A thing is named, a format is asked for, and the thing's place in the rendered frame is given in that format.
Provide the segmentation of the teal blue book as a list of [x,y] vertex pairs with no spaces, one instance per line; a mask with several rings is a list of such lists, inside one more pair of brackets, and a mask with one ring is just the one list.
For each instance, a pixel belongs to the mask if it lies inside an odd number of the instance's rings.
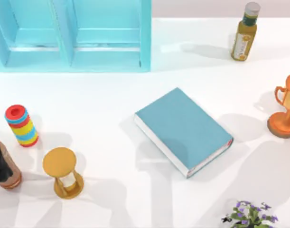
[[217,158],[234,141],[180,88],[137,111],[134,121],[186,178]]

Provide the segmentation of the yellow-green bottle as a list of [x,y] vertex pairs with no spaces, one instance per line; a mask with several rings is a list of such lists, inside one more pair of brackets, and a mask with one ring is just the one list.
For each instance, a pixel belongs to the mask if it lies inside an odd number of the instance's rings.
[[231,57],[237,61],[245,61],[252,47],[257,31],[257,18],[261,7],[256,2],[245,5],[243,19],[239,22],[235,35]]

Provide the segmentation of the orange trophy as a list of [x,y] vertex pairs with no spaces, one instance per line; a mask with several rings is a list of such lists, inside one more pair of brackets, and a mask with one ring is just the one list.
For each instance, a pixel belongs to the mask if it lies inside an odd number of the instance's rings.
[[290,138],[290,75],[287,77],[285,87],[277,86],[274,90],[276,101],[286,109],[286,112],[273,113],[267,126],[272,134],[280,138]]

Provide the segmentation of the stack of coloured rings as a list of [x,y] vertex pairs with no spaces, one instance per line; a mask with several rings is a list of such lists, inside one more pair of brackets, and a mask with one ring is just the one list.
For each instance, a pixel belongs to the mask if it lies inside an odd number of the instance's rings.
[[10,106],[5,112],[5,119],[21,146],[31,147],[37,143],[39,135],[24,106]]

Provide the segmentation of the wooden hourglass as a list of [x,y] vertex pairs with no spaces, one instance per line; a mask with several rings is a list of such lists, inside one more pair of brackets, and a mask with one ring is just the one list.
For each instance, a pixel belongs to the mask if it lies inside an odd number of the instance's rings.
[[54,191],[63,199],[78,196],[84,188],[84,179],[75,166],[76,155],[66,147],[54,148],[44,156],[43,169],[54,178]]

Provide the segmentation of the light blue rack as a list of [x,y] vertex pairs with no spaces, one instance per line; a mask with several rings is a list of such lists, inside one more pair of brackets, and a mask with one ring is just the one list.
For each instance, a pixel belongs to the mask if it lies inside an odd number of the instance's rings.
[[152,0],[0,0],[0,72],[148,72]]

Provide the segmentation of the purple flower plant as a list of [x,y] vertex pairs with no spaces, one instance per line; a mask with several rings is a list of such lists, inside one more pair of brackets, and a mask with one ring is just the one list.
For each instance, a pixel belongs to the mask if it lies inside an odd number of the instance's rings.
[[271,207],[262,202],[259,206],[249,201],[237,201],[233,211],[221,218],[222,223],[232,224],[230,228],[275,228],[270,223],[278,222],[275,215],[266,214]]

